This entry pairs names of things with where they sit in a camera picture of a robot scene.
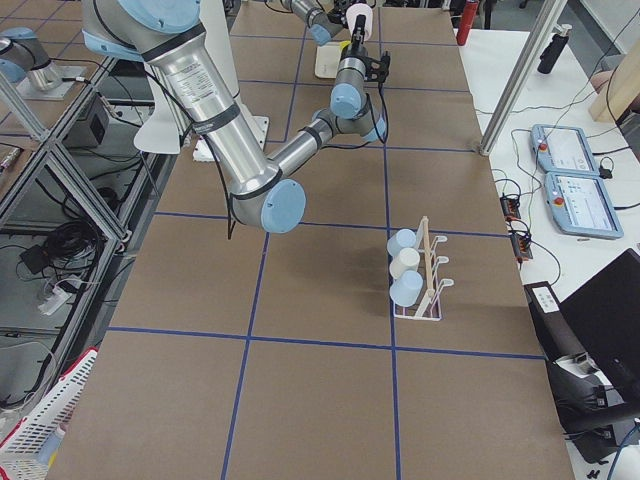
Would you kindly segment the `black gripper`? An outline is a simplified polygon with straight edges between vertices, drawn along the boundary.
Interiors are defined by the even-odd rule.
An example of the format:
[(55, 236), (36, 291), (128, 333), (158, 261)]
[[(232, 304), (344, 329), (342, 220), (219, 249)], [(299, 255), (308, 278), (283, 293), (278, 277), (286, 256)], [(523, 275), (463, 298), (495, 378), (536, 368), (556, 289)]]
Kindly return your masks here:
[(349, 0), (332, 0), (332, 8), (327, 12), (329, 21), (334, 24), (346, 24), (346, 11), (350, 7)]
[(343, 58), (358, 58), (363, 61), (368, 57), (368, 51), (363, 44), (365, 40), (365, 15), (355, 17), (351, 41), (343, 48)]

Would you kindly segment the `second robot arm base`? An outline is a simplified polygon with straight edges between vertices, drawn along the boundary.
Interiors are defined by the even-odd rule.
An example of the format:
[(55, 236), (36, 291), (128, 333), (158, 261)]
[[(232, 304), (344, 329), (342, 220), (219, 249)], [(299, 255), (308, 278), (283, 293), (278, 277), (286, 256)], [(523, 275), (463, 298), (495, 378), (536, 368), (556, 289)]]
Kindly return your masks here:
[(61, 101), (85, 69), (57, 64), (35, 32), (15, 27), (1, 32), (1, 73), (29, 100)]

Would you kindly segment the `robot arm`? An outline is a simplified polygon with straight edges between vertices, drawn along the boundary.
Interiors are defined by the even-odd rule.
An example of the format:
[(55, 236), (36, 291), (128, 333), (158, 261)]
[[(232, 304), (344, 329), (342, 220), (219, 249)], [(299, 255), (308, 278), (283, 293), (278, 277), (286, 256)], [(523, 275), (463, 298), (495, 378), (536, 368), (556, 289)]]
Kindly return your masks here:
[(325, 44), (343, 27), (351, 32), (331, 91), (330, 106), (277, 150), (266, 155), (241, 107), (205, 48), (206, 28), (197, 1), (85, 1), (83, 35), (91, 51), (144, 62), (166, 79), (182, 115), (207, 143), (230, 177), (227, 208), (236, 221), (270, 233), (286, 233), (302, 219), (306, 195), (292, 174), (337, 135), (357, 134), (365, 143), (384, 142), (383, 114), (365, 92), (383, 83), (390, 57), (369, 57), (372, 9), (365, 2), (326, 12), (314, 1), (285, 1), (313, 38)]
[(276, 13), (293, 14), (301, 19), (319, 46), (327, 44), (346, 28), (346, 11), (353, 4), (354, 1), (348, 0), (333, 1), (333, 7), (326, 11), (320, 1), (264, 1), (264, 5)]

